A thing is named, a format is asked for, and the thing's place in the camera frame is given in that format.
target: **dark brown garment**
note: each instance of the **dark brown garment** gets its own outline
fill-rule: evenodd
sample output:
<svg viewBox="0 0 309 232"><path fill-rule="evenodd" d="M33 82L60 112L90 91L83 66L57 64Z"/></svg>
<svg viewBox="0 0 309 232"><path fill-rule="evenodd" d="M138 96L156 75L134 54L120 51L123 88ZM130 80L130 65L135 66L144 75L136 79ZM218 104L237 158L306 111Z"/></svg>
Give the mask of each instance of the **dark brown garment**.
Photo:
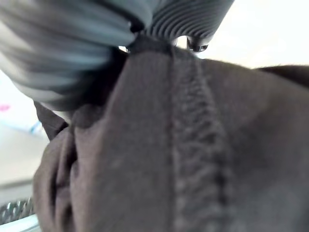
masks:
<svg viewBox="0 0 309 232"><path fill-rule="evenodd" d="M309 231L308 78L138 40L108 100L80 107L47 146L42 230Z"/></svg>

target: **metal mesh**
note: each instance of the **metal mesh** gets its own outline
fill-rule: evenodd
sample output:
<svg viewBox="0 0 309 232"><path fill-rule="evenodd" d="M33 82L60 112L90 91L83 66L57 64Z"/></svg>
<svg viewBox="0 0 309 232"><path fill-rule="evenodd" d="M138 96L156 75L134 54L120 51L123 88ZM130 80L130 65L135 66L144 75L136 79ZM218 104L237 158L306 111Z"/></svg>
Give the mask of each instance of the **metal mesh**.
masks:
<svg viewBox="0 0 309 232"><path fill-rule="evenodd" d="M0 225L13 222L34 214L32 199L9 202L0 206Z"/></svg>

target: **white surface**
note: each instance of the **white surface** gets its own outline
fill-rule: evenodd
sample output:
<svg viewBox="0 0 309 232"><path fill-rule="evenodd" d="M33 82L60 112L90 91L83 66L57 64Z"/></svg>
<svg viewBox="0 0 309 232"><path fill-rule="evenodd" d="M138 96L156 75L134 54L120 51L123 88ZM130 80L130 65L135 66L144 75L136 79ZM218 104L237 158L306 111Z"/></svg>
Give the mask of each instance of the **white surface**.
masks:
<svg viewBox="0 0 309 232"><path fill-rule="evenodd" d="M30 228L38 227L38 225L39 221L37 216L32 215L18 221L1 225L0 232L24 232L28 231Z"/></svg>
<svg viewBox="0 0 309 232"><path fill-rule="evenodd" d="M30 180L47 143L45 137L0 124L0 186Z"/></svg>
<svg viewBox="0 0 309 232"><path fill-rule="evenodd" d="M235 0L206 58L247 67L309 64L309 1Z"/></svg>

